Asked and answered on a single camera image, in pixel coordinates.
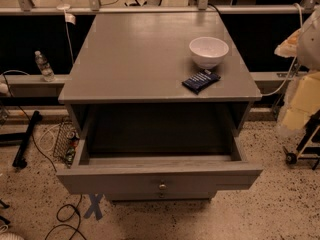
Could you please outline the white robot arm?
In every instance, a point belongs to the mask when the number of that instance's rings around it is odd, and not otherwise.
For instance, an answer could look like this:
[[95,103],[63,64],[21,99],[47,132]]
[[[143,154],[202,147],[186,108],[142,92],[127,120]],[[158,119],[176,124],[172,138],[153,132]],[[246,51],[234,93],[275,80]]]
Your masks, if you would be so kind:
[[284,58],[295,57],[305,70],[289,81],[277,119],[278,132],[290,136],[301,132],[320,110],[320,8],[278,45],[274,53]]

